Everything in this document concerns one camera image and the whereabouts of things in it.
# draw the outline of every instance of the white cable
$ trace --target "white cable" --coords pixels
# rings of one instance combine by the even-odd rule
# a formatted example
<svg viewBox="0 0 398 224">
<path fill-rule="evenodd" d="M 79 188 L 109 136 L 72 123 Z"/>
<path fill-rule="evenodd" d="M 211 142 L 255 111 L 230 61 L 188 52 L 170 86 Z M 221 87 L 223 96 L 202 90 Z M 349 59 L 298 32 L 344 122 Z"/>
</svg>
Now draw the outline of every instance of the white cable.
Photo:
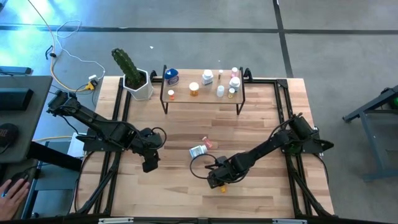
<svg viewBox="0 0 398 224">
<path fill-rule="evenodd" d="M 75 30 L 72 31 L 69 35 L 66 35 L 66 36 L 58 35 L 58 31 L 59 31 L 63 26 L 65 26 L 66 24 L 68 24 L 69 22 L 79 22 L 79 25 L 77 26 L 77 29 L 75 29 Z M 57 42 L 58 42 L 58 44 L 59 44 L 61 50 L 65 51 L 69 56 L 71 56 L 71 57 L 73 57 L 73 58 L 76 58 L 76 59 L 78 59 L 78 60 L 81 61 L 81 62 L 95 63 L 95 64 L 97 64 L 98 66 L 100 66 L 100 67 L 103 69 L 102 76 L 98 78 L 98 79 L 100 80 L 100 79 L 102 79 L 102 78 L 105 76 L 105 68 L 104 68 L 102 65 L 100 65 L 100 64 L 99 64 L 98 62 L 96 62 L 96 61 L 82 60 L 81 58 L 79 58 L 79 57 L 77 57 L 77 56 L 74 56 L 74 55 L 70 54 L 69 51 L 65 50 L 65 49 L 62 47 L 62 44 L 61 44 L 60 41 L 58 40 L 58 37 L 60 37 L 60 38 L 68 38 L 68 37 L 70 37 L 74 32 L 78 32 L 79 29 L 80 29 L 80 26 L 81 26 L 81 21 L 80 21 L 80 20 L 73 20 L 73 21 L 66 21 L 66 22 L 64 22 L 60 27 L 58 27 L 58 29 L 57 29 L 57 31 L 56 31 L 56 33 L 55 33 L 55 39 L 57 40 Z"/>
</svg>

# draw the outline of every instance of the human hand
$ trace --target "human hand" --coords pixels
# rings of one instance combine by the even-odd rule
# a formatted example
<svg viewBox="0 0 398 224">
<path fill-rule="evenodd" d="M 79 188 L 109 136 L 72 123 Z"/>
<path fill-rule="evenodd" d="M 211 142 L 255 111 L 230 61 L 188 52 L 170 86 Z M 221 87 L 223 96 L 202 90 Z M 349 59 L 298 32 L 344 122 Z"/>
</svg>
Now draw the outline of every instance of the human hand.
<svg viewBox="0 0 398 224">
<path fill-rule="evenodd" d="M 1 187 L 0 192 L 3 193 L 11 180 L 7 180 Z M 0 221 L 12 219 L 21 202 L 25 199 L 29 192 L 29 183 L 26 182 L 21 189 L 17 189 L 24 183 L 23 179 L 19 179 L 11 189 L 8 190 L 7 195 L 0 197 Z"/>
</svg>

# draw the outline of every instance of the butcher block tabletop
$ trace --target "butcher block tabletop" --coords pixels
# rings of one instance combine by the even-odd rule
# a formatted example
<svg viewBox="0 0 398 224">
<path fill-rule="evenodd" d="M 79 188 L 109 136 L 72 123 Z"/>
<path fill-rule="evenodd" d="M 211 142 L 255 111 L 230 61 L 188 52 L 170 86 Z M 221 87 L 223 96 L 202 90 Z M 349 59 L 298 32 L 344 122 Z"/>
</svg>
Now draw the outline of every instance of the butcher block tabletop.
<svg viewBox="0 0 398 224">
<path fill-rule="evenodd" d="M 96 112 L 107 119 L 112 118 L 119 79 L 103 79 Z M 304 80 L 287 80 L 293 112 L 302 112 L 313 126 Z M 206 180 L 197 179 L 189 170 L 192 158 L 188 150 L 203 144 L 201 139 L 204 136 L 213 143 L 208 153 L 216 157 L 248 151 L 268 138 L 279 124 L 273 85 L 245 84 L 246 102 L 239 116 L 236 115 L 236 105 L 198 103 L 177 103 L 169 108 L 168 114 L 164 114 L 160 103 L 161 83 L 153 83 L 153 86 L 154 94 L 149 101 L 131 99 L 127 121 L 138 129 L 161 127 L 166 131 L 167 142 L 158 150 L 161 159 L 159 168 L 143 173 L 141 157 L 131 151 L 122 153 L 112 216 L 294 217 L 286 161 L 278 149 L 259 159 L 244 180 L 227 185 L 225 193 L 221 193 L 220 188 L 210 189 Z M 119 121 L 126 94 L 124 90 Z M 78 209 L 98 185 L 103 158 L 104 152 L 95 152 L 86 162 L 78 189 Z M 310 154 L 303 154 L 302 159 L 308 188 L 325 210 L 333 214 L 323 164 Z M 213 162 L 208 156 L 198 158 L 193 164 L 193 171 L 206 177 L 209 170 L 204 166 Z M 104 191 L 101 211 L 106 203 L 108 187 L 109 184 Z M 304 212 L 302 191 L 297 192 L 300 208 Z"/>
</svg>

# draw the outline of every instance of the cactus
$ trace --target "cactus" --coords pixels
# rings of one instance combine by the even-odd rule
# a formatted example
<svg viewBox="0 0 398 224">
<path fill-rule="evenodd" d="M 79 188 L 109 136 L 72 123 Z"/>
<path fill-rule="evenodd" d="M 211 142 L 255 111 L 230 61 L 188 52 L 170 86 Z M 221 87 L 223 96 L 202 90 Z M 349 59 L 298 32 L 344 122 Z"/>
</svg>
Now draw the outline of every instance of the cactus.
<svg viewBox="0 0 398 224">
<path fill-rule="evenodd" d="M 145 78 L 142 76 L 134 63 L 132 62 L 131 58 L 125 53 L 122 49 L 113 49 L 112 50 L 112 57 L 114 61 L 119 65 L 120 69 L 126 75 L 126 84 L 131 86 L 132 89 L 138 89 L 143 84 L 145 84 Z"/>
</svg>

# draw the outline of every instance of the computer mouse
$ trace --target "computer mouse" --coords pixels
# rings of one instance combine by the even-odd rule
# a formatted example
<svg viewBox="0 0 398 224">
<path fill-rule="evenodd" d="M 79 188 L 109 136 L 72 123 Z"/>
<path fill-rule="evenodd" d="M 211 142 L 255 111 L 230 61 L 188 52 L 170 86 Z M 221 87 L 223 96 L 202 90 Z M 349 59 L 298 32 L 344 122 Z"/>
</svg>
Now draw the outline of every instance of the computer mouse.
<svg viewBox="0 0 398 224">
<path fill-rule="evenodd" d="M 4 190 L 4 192 L 2 193 L 2 196 L 6 196 L 8 191 L 11 189 L 12 186 L 14 186 L 14 184 L 19 180 L 19 179 L 23 179 L 24 182 L 21 184 L 21 186 L 16 190 L 16 192 L 22 188 L 22 186 L 26 183 L 27 179 L 29 178 L 29 174 L 26 172 L 19 172 L 14 174 L 11 177 L 11 183 L 6 187 L 6 189 Z"/>
</svg>

